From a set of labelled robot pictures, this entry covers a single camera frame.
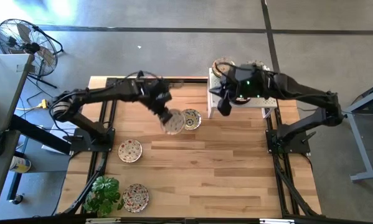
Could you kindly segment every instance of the decorative plate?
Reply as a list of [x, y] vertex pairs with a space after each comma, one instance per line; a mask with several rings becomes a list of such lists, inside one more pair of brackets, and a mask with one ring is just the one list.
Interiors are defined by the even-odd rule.
[[123, 194], [124, 208], [132, 213], [137, 213], [148, 205], [149, 192], [147, 188], [141, 184], [133, 184], [125, 189]]
[[265, 70], [265, 71], [269, 71], [270, 69], [268, 68], [268, 66], [266, 66], [263, 62], [259, 61], [259, 60], [254, 60], [254, 61], [249, 61], [247, 63], [250, 63], [250, 64], [253, 64], [253, 65], [256, 65], [257, 67], [260, 67], [262, 70]]
[[118, 148], [118, 157], [124, 162], [135, 162], [142, 155], [142, 145], [135, 139], [123, 141]]
[[215, 64], [216, 63], [221, 63], [221, 62], [227, 62], [227, 63], [230, 63], [232, 65], [235, 65], [235, 62], [231, 61], [231, 59], [228, 59], [228, 58], [218, 58], [217, 60], [215, 60], [213, 63], [212, 63], [212, 73], [218, 77], [218, 78], [221, 78], [222, 73], [224, 73], [225, 75], [229, 72], [230, 70], [230, 66], [229, 65], [218, 65], [217, 68], [215, 67]]
[[169, 112], [172, 114], [172, 117], [165, 125], [161, 124], [161, 129], [166, 134], [178, 134], [185, 126], [185, 117], [177, 109], [171, 109]]
[[186, 109], [182, 111], [185, 117], [185, 130], [195, 130], [201, 124], [201, 114], [195, 109]]

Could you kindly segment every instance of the floor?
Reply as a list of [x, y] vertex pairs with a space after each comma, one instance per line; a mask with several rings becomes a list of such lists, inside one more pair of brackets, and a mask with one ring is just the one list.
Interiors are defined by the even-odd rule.
[[[261, 60], [302, 84], [338, 92], [343, 108], [373, 86], [373, 0], [266, 0], [268, 15], [263, 2], [7, 0], [0, 1], [0, 22], [15, 17], [45, 25], [41, 27], [64, 45], [55, 72], [46, 77], [59, 89], [41, 85], [52, 95], [85, 88], [91, 75], [149, 70], [164, 76], [204, 76], [219, 57], [236, 63]], [[273, 35], [265, 32], [269, 25]], [[124, 32], [120, 27], [137, 29]], [[196, 29], [164, 29], [168, 27]], [[22, 97], [36, 92], [27, 81]], [[39, 95], [31, 103], [46, 97]], [[300, 111], [301, 117], [308, 114]], [[27, 119], [52, 125], [46, 111], [30, 112]], [[311, 160], [323, 213], [373, 222], [373, 180], [349, 180], [364, 165], [347, 121], [313, 131]], [[30, 150], [36, 153], [38, 148]], [[48, 158], [59, 160], [53, 154]], [[61, 160], [59, 168], [65, 169], [66, 158]], [[0, 219], [50, 215], [63, 177], [64, 172], [25, 175], [19, 193], [28, 203], [15, 206], [1, 200]]]

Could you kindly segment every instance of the fan guard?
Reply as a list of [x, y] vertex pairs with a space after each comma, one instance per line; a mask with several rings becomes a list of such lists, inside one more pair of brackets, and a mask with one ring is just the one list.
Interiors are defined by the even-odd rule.
[[0, 24], [0, 48], [4, 54], [32, 54], [31, 75], [46, 76], [57, 65], [57, 51], [49, 36], [36, 25], [20, 19]]

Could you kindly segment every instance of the leaf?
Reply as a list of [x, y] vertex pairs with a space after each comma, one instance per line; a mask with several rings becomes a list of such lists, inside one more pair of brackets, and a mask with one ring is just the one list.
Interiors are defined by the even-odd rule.
[[100, 176], [94, 181], [92, 184], [92, 192], [97, 192], [105, 187], [105, 178], [104, 176]]
[[122, 199], [120, 200], [119, 204], [117, 205], [117, 210], [122, 209], [123, 206], [124, 206], [124, 199], [122, 198]]
[[85, 202], [88, 203], [88, 202], [90, 202], [91, 200], [92, 200], [92, 192], [89, 192], [89, 193], [87, 194], [87, 197], [85, 198]]
[[107, 216], [112, 211], [112, 205], [109, 200], [104, 200], [103, 203], [99, 206], [98, 215], [100, 217]]
[[101, 201], [97, 198], [91, 199], [91, 201], [88, 203], [88, 208], [90, 212], [97, 212], [100, 207]]
[[120, 199], [120, 193], [118, 193], [117, 191], [105, 192], [105, 197], [109, 201], [114, 202], [114, 201]]
[[119, 181], [114, 178], [108, 178], [105, 181], [105, 190], [118, 190]]
[[82, 205], [82, 207], [84, 207], [84, 209], [87, 211], [87, 212], [92, 212], [92, 209], [91, 209], [91, 206], [89, 205], [89, 203], [84, 203]]

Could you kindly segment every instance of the white rack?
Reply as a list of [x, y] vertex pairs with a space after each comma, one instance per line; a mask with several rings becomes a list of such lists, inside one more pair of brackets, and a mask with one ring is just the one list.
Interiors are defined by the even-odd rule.
[[[209, 118], [212, 118], [214, 115], [214, 110], [217, 108], [218, 102], [220, 100], [219, 96], [216, 96], [209, 92], [209, 89], [213, 87], [220, 86], [219, 78], [214, 75], [212, 69], [209, 69], [209, 80], [207, 82], [207, 103], [208, 103], [208, 110], [209, 110]], [[276, 99], [269, 98], [251, 98], [250, 101], [244, 105], [235, 105], [230, 103], [232, 107], [240, 107], [240, 108], [261, 108], [262, 109], [262, 116], [263, 118], [267, 118], [270, 113], [278, 107], [276, 103]]]

